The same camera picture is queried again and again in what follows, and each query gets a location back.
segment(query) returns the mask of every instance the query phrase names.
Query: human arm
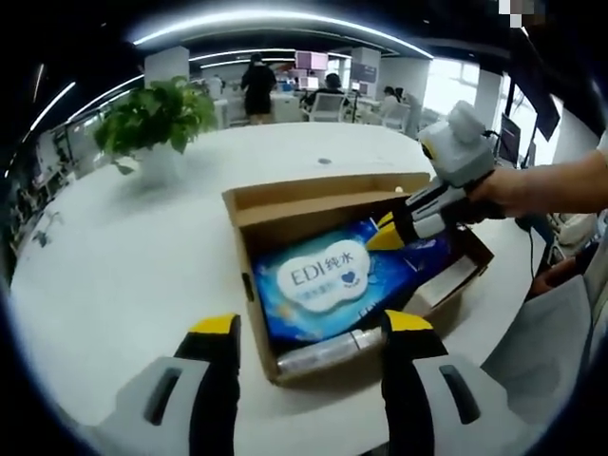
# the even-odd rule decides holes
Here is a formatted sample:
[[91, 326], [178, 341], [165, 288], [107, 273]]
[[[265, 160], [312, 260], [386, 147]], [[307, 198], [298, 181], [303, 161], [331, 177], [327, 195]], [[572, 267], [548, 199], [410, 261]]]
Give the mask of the human arm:
[[241, 90], [245, 90], [245, 88], [247, 88], [247, 86], [249, 85], [249, 70], [245, 71], [245, 74], [243, 74], [242, 79], [240, 80], [240, 89]]
[[394, 97], [385, 97], [384, 101], [380, 105], [379, 114], [385, 116], [389, 113], [390, 109], [397, 104], [397, 99]]
[[525, 170], [497, 168], [469, 195], [499, 203], [508, 216], [553, 212], [589, 214], [608, 207], [608, 151], [581, 161]]
[[591, 260], [598, 251], [598, 247], [597, 242], [592, 242], [575, 256], [564, 259], [551, 269], [539, 274], [532, 282], [530, 293], [536, 296], [542, 295], [555, 287], [559, 287], [576, 275], [585, 274]]
[[312, 107], [314, 105], [314, 101], [316, 100], [316, 94], [319, 93], [319, 90], [314, 91], [308, 97], [304, 99], [304, 105], [308, 107]]

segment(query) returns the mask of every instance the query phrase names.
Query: white flower pot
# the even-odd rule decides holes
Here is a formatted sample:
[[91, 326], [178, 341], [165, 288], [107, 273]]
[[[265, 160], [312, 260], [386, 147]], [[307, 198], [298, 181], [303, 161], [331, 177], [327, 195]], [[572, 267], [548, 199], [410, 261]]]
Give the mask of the white flower pot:
[[171, 185], [183, 177], [183, 155], [171, 144], [157, 144], [152, 150], [141, 150], [140, 173], [147, 187]]

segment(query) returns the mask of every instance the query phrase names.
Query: computer screen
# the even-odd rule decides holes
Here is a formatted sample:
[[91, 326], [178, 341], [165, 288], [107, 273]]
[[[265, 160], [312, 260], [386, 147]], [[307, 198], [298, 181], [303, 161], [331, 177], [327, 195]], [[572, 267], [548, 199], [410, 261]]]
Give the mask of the computer screen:
[[301, 69], [315, 69], [327, 71], [330, 58], [321, 52], [297, 50], [295, 52], [295, 67]]
[[300, 88], [317, 90], [319, 88], [318, 78], [300, 78]]
[[519, 29], [511, 31], [511, 62], [509, 74], [523, 94], [534, 106], [538, 117], [537, 127], [546, 140], [550, 140], [560, 114], [555, 107], [542, 73], [542, 61], [530, 40]]
[[376, 84], [378, 68], [370, 65], [351, 63], [351, 79], [361, 83]]
[[520, 156], [521, 137], [522, 131], [520, 128], [503, 114], [498, 156], [517, 166], [518, 157]]

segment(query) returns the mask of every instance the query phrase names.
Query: human hand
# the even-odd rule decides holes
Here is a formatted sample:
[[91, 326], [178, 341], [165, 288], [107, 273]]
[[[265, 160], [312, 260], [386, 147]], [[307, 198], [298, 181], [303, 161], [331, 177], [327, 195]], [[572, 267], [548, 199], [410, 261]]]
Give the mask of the human hand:
[[553, 287], [547, 283], [548, 277], [549, 275], [547, 272], [539, 274], [539, 276], [536, 277], [532, 282], [532, 286], [530, 287], [530, 295], [540, 296], [553, 290]]
[[525, 213], [523, 179], [523, 171], [498, 167], [468, 195], [468, 198], [471, 201], [496, 202], [502, 206], [506, 216], [520, 216]]

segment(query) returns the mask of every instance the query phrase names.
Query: green plant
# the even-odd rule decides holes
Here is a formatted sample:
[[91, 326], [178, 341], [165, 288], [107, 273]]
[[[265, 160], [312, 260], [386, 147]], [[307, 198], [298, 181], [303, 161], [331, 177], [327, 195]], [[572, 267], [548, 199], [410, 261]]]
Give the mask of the green plant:
[[130, 168], [117, 157], [134, 157], [141, 149], [171, 143], [181, 154], [201, 132], [217, 126], [213, 100], [202, 90], [176, 76], [156, 81], [149, 88], [136, 88], [114, 103], [93, 133], [95, 143], [127, 174]]

